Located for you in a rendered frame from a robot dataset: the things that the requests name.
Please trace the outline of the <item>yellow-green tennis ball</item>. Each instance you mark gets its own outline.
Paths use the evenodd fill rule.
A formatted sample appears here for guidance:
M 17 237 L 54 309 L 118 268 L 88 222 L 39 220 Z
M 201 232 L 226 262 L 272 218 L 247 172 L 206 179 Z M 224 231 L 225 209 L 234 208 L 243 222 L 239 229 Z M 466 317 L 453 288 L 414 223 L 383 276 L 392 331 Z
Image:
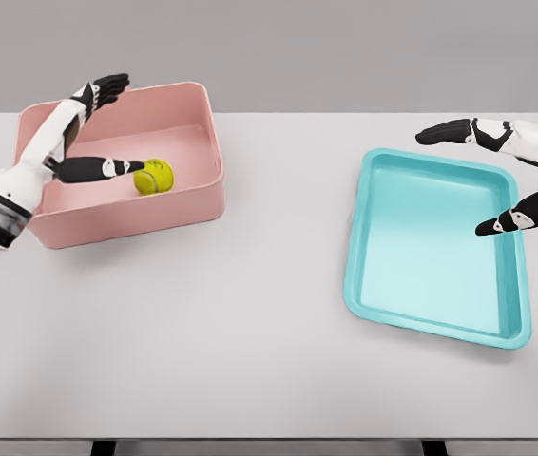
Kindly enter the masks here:
M 173 170 L 165 161 L 149 159 L 133 173 L 133 184 L 143 196 L 168 192 L 174 184 Z

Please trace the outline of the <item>blue rectangular tray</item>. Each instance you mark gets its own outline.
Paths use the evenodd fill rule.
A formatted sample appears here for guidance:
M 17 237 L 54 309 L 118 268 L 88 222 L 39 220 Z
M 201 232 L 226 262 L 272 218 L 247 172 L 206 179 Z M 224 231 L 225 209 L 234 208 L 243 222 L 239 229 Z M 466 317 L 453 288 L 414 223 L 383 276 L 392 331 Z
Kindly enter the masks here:
M 476 226 L 518 200 L 487 164 L 387 148 L 362 161 L 343 298 L 360 318 L 503 350 L 531 337 L 520 233 Z

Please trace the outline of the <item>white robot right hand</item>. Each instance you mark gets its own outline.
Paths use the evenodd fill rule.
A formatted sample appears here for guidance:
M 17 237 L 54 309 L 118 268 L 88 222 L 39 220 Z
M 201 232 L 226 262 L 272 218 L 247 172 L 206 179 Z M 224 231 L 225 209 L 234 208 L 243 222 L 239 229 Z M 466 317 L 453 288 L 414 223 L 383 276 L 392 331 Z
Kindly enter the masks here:
M 465 118 L 425 128 L 415 135 L 415 140 L 422 145 L 475 143 L 538 167 L 538 123 Z M 532 228 L 538 228 L 538 191 L 478 224 L 475 234 L 485 237 Z

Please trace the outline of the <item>pink rectangular basket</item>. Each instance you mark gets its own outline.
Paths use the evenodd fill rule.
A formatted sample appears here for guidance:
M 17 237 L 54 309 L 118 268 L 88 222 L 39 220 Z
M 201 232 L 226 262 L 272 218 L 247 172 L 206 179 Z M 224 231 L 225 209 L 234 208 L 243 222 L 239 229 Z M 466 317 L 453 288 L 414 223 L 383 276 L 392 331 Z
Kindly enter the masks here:
M 131 175 L 48 184 L 28 229 L 49 249 L 216 219 L 225 209 L 224 168 L 206 89 L 185 82 L 131 89 L 94 112 L 68 150 L 126 162 L 160 159 L 166 193 L 142 196 Z

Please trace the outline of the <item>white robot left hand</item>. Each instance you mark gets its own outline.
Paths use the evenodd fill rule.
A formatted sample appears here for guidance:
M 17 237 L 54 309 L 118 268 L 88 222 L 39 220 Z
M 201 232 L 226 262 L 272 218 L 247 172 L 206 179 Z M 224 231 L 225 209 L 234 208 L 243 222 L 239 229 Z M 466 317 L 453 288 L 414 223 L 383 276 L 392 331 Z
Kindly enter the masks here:
M 143 170 L 142 161 L 67 155 L 92 114 L 116 102 L 128 85 L 128 74 L 108 75 L 62 100 L 33 134 L 15 168 L 44 182 L 67 184 L 107 181 Z

